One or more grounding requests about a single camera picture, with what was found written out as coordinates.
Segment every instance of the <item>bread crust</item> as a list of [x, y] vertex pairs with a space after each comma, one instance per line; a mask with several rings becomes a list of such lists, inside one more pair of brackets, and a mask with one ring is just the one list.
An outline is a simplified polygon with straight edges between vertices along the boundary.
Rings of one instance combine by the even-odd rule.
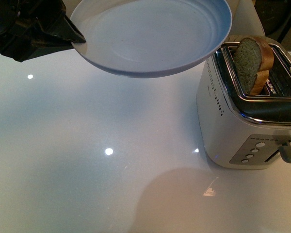
[[271, 69], [274, 64], [274, 53], [272, 48], [265, 40], [259, 37], [252, 36], [251, 38], [255, 40], [261, 50], [262, 62], [259, 71]]
[[263, 90], [263, 87], [270, 76], [270, 71], [269, 70], [263, 70], [257, 73], [257, 77], [255, 80], [255, 83], [250, 91], [250, 96], [256, 96], [261, 93]]

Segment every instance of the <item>bread slice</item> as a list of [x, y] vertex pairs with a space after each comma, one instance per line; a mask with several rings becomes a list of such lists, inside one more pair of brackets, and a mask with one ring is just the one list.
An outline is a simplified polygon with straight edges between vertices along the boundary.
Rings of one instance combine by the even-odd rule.
[[259, 37], [245, 37], [233, 56], [237, 76], [246, 95], [259, 95], [269, 78], [274, 54], [269, 44]]

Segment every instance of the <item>toaster slot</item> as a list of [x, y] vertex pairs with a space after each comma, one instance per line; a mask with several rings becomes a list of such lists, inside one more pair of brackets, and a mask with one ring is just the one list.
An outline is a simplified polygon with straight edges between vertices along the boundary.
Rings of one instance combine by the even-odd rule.
[[[274, 65], [270, 70], [270, 77], [267, 80], [265, 87], [260, 95], [255, 97], [271, 97], [271, 98], [291, 98], [291, 65], [287, 58], [276, 46], [271, 45], [274, 52]], [[237, 80], [234, 84], [241, 90], [241, 85], [237, 78], [237, 71], [233, 61], [233, 55], [237, 46], [225, 46], [223, 53], [226, 54], [227, 61], [230, 67], [234, 70], [235, 79]]]

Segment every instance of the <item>toaster lever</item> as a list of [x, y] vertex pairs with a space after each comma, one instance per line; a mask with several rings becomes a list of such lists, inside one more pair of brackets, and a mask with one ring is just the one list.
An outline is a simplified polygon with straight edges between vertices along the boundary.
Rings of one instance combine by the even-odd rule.
[[286, 142], [282, 146], [278, 147], [278, 150], [280, 152], [281, 158], [286, 163], [291, 164], [291, 145], [289, 142]]

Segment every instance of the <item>robotic arm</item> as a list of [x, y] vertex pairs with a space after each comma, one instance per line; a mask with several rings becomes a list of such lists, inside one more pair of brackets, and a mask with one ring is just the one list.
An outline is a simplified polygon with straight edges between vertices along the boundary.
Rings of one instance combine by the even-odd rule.
[[62, 0], [0, 0], [0, 54], [23, 62], [72, 49], [85, 38]]

